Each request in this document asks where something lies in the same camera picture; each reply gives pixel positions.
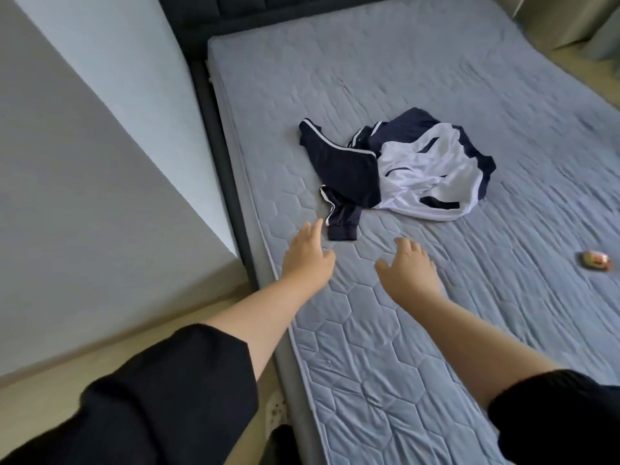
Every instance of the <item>hexagon quilted pattern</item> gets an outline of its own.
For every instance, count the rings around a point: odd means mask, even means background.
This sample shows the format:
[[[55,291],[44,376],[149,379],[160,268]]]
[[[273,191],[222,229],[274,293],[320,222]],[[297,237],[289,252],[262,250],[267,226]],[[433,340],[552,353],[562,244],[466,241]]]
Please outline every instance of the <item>hexagon quilted pattern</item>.
[[[304,117],[346,143],[420,107],[464,126],[498,165],[486,200],[457,221],[364,211],[358,241],[324,241],[334,277],[293,334],[332,465],[504,463],[484,414],[378,283],[373,263],[392,257],[399,235],[429,251],[455,302],[618,383],[618,279],[574,255],[620,257],[620,113],[492,1],[392,0],[304,18],[214,38],[209,61],[276,273],[286,242],[328,211],[298,145]]]

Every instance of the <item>bed frame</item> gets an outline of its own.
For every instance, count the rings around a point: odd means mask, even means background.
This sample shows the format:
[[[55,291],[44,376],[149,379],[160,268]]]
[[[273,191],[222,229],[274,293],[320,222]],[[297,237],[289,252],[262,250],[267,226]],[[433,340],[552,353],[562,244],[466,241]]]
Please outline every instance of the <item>bed frame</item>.
[[[239,255],[254,290],[270,282],[264,276],[261,280],[255,267],[259,258],[254,256],[266,249],[259,237],[260,229],[249,216],[244,218],[206,64],[207,42],[212,36],[377,1],[382,0],[159,0],[190,67]],[[274,357],[301,459],[306,465],[323,465],[326,463],[323,445],[288,333],[278,344]]]

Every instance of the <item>bed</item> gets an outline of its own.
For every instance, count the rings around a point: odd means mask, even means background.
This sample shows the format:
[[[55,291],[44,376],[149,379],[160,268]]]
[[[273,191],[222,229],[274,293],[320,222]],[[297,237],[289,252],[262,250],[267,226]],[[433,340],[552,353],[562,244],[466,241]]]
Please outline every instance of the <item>bed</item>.
[[[305,117],[346,144],[361,126],[419,107],[493,156],[487,196],[464,217],[365,210],[356,242],[324,239],[334,277],[300,310],[276,364],[306,464],[504,463],[484,413],[386,296],[373,262],[392,258],[396,236],[413,238],[455,302],[620,383],[618,276],[576,258],[601,249],[620,260],[620,112],[535,51],[492,0],[370,1],[270,10],[264,0],[258,14],[209,22],[162,6],[258,286],[277,278],[297,229],[329,210],[299,145]]]

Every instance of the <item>black and white jacket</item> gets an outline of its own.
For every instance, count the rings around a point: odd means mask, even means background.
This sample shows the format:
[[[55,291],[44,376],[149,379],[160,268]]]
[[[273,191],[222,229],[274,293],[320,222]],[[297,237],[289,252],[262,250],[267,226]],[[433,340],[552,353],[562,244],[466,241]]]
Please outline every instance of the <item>black and white jacket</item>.
[[[390,122],[361,128],[347,147],[310,119],[299,124],[306,148],[331,205],[330,240],[355,240],[362,208],[390,209],[411,217],[449,221],[467,213],[487,191],[495,170],[462,127],[440,123],[413,108]]]

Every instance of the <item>person's left hand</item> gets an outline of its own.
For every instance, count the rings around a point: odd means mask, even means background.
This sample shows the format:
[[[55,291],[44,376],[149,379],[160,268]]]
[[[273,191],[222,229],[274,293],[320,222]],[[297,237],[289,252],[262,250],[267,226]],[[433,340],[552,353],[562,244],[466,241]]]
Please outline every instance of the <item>person's left hand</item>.
[[[313,225],[309,222],[301,227],[290,248],[284,255],[282,277],[300,276],[305,283],[311,284],[318,291],[332,276],[336,254],[328,250],[323,254],[321,248],[321,227],[323,219]]]

